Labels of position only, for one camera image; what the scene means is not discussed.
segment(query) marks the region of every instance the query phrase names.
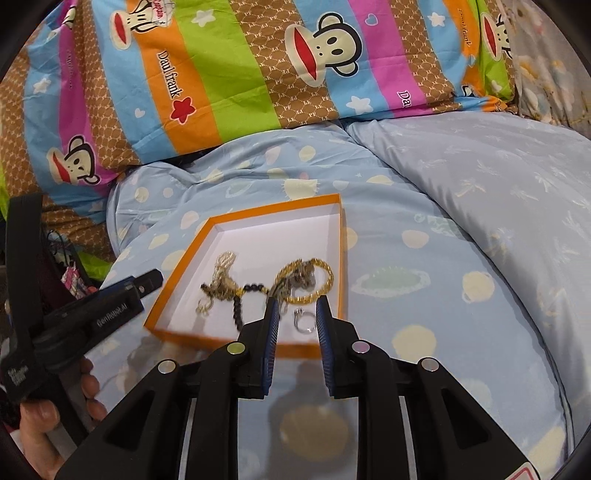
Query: open box lid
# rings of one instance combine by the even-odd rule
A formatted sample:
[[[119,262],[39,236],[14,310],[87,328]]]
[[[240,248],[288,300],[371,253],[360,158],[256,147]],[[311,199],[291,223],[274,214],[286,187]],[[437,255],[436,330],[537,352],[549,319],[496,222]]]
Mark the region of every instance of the open box lid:
[[[335,276],[327,297],[333,311],[343,318],[345,234],[345,216],[338,194],[211,217],[170,275],[145,327],[163,340],[201,349],[215,349],[236,340],[238,331],[233,321],[233,302],[215,300],[208,315],[196,312],[199,300],[207,298],[200,286],[212,281],[216,260],[226,251],[236,254],[229,274],[239,286],[262,283],[270,288],[279,270],[294,260],[320,258],[326,261]],[[327,274],[316,268],[314,276],[318,289],[326,281]],[[259,292],[245,293],[242,297],[245,323],[263,317],[266,299]],[[301,333],[294,326],[294,311],[298,307],[301,306],[288,305],[282,314],[277,356],[319,358],[317,332]],[[314,304],[302,308],[315,312]]]

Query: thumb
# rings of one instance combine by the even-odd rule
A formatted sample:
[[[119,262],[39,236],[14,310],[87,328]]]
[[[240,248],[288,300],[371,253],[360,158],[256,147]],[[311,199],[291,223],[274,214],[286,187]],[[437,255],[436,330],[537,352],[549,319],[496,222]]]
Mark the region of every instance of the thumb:
[[[56,428],[59,422],[60,414],[48,400],[21,404],[22,449],[31,466],[46,480],[53,480],[64,463],[45,435]]]

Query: finger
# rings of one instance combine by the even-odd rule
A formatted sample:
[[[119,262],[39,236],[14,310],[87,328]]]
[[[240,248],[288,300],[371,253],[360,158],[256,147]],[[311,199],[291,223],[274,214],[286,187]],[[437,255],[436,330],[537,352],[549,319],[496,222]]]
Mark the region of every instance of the finger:
[[[98,400],[86,400],[88,414],[95,420],[102,421],[107,416],[107,409]]]
[[[95,398],[100,391],[99,381],[92,375],[82,375],[80,377],[80,385],[82,386],[82,393],[86,398]]]
[[[20,431],[23,452],[35,471],[47,480],[53,480],[64,463],[45,435],[59,422],[59,412],[48,400],[27,401],[21,404]]]
[[[83,374],[89,374],[95,366],[87,358],[80,360],[80,372]]]

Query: gold chain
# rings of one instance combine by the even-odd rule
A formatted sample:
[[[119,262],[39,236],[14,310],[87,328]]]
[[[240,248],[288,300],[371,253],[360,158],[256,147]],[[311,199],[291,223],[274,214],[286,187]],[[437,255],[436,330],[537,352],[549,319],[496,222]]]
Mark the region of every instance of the gold chain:
[[[318,300],[322,295],[326,295],[328,292],[330,292],[330,289],[333,287],[333,284],[335,283],[335,275],[332,273],[330,265],[326,263],[324,260],[321,260],[320,258],[312,258],[310,259],[310,263],[315,267],[319,267],[325,270],[329,275],[328,279],[326,280],[326,282],[324,282],[324,285],[322,285],[314,293],[310,293],[309,295],[304,295],[301,297],[288,296],[284,298],[283,300],[286,303],[291,303],[294,305],[307,305],[309,303],[312,303],[313,301]],[[286,278],[290,273],[292,273],[296,269],[296,267],[299,264],[301,264],[301,260],[295,260],[291,263],[288,263],[277,274],[275,278],[275,283],[277,284],[283,278]]]

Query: green stripe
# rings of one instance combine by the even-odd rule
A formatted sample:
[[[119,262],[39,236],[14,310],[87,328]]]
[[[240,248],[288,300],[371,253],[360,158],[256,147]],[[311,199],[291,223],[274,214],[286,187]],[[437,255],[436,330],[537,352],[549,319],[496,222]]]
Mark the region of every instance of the green stripe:
[[[191,22],[197,10],[210,9],[214,21],[203,27]],[[222,141],[281,128],[261,69],[228,0],[176,0],[174,16]]]
[[[105,262],[104,260],[83,251],[78,252],[78,257],[80,258],[86,273],[88,273],[88,276],[95,280],[104,280],[113,266],[112,262]]]
[[[0,212],[2,212],[2,216],[5,219],[8,219],[8,201],[10,197],[8,196],[8,191],[6,189],[6,180],[4,178],[4,168],[2,166],[2,161],[0,161]]]
[[[477,8],[476,14],[478,15],[478,25],[481,25],[480,15],[482,13],[490,14],[490,11],[488,10],[488,5],[486,4],[485,0],[475,0],[475,3]],[[507,74],[507,67],[505,65],[504,54],[500,61],[495,61],[484,45],[482,40],[482,32],[480,32],[480,55],[478,55],[478,69],[480,70],[480,75],[484,80],[483,83],[487,95],[492,95],[500,98],[501,100],[507,101],[513,98],[511,83],[509,82],[509,75]],[[493,90],[491,85],[493,80],[496,81],[498,85],[502,86],[500,92],[495,92]]]

